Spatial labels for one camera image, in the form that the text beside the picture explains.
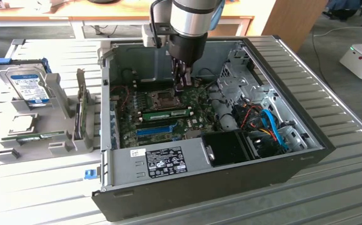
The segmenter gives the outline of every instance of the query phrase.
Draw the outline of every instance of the motherboard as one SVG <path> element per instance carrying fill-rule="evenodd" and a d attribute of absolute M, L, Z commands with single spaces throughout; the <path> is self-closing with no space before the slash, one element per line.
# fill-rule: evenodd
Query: motherboard
<path fill-rule="evenodd" d="M 201 84 L 175 96 L 173 88 L 149 90 L 137 85 L 115 86 L 121 148 L 166 143 L 215 131 L 215 113 Z"/>

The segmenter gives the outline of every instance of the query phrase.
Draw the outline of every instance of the label sticker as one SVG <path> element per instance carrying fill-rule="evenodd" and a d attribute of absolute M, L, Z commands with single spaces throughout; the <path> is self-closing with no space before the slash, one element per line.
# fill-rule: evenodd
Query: label sticker
<path fill-rule="evenodd" d="M 42 86 L 39 86 L 39 77 L 31 75 L 12 75 L 12 84 L 20 93 L 23 99 L 31 103 L 47 103 L 50 101 L 48 94 Z"/>
<path fill-rule="evenodd" d="M 35 140 L 40 140 L 40 138 L 39 137 L 22 138 L 22 139 L 18 139 L 18 142 L 28 142 L 28 141 L 35 141 Z"/>
<path fill-rule="evenodd" d="M 167 117 L 170 117 L 170 115 L 151 116 L 150 119 L 154 120 L 154 119 L 162 119 Z"/>
<path fill-rule="evenodd" d="M 171 112 L 171 116 L 179 116 L 185 114 L 186 114 L 186 110 Z"/>
<path fill-rule="evenodd" d="M 181 147 L 146 152 L 149 176 L 151 178 L 187 172 Z"/>
<path fill-rule="evenodd" d="M 42 138 L 51 138 L 51 136 L 58 135 L 58 134 L 59 134 L 59 132 L 50 133 L 50 134 L 43 134 L 43 135 L 40 135 L 40 137 Z"/>
<path fill-rule="evenodd" d="M 146 149 L 134 149 L 130 151 L 131 157 L 143 156 L 146 153 Z"/>

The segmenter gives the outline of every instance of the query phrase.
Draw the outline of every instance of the red wire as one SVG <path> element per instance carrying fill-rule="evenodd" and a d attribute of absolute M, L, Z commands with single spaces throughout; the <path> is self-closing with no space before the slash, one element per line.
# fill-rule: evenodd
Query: red wire
<path fill-rule="evenodd" d="M 269 132 L 270 132 L 270 134 L 271 134 L 271 136 L 273 136 L 274 140 L 277 141 L 275 134 L 273 133 L 273 131 L 271 131 L 270 129 L 269 129 Z"/>
<path fill-rule="evenodd" d="M 123 110 L 125 105 L 126 105 L 126 103 L 129 101 L 129 97 L 130 97 L 130 89 L 129 89 L 127 86 L 115 86 L 115 87 L 111 88 L 110 92 L 112 92 L 115 88 L 125 88 L 127 90 L 127 97 L 126 97 L 126 100 L 125 100 L 123 104 L 121 105 L 121 109 Z"/>
<path fill-rule="evenodd" d="M 250 109 L 247 110 L 247 113 L 246 113 L 246 116 L 245 116 L 241 128 L 243 128 L 243 126 L 245 126 L 246 119 L 249 117 L 249 114 L 250 114 L 250 111 L 251 111 L 253 108 L 262 108 L 262 107 L 261 106 L 255 106 L 255 105 L 250 107 Z"/>

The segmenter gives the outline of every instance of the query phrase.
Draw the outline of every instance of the silver cylinder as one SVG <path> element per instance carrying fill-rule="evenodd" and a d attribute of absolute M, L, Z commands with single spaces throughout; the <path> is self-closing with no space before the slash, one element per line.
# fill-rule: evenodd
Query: silver cylinder
<path fill-rule="evenodd" d="M 157 23 L 169 23 L 171 18 L 171 1 L 163 1 L 154 8 Z"/>
<path fill-rule="evenodd" d="M 207 33 L 214 10 L 207 14 L 191 13 L 181 9 L 174 3 L 171 8 L 171 26 L 174 30 L 189 37 L 199 37 Z"/>
<path fill-rule="evenodd" d="M 174 0 L 182 6 L 194 9 L 211 9 L 219 4 L 221 0 Z"/>

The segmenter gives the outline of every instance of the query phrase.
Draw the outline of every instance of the yellow wire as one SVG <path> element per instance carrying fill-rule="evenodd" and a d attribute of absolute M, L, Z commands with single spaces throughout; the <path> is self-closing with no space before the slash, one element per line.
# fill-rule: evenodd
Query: yellow wire
<path fill-rule="evenodd" d="M 263 131 L 266 134 L 269 134 L 271 136 L 269 131 L 266 131 L 265 129 L 259 129 L 259 130 Z"/>

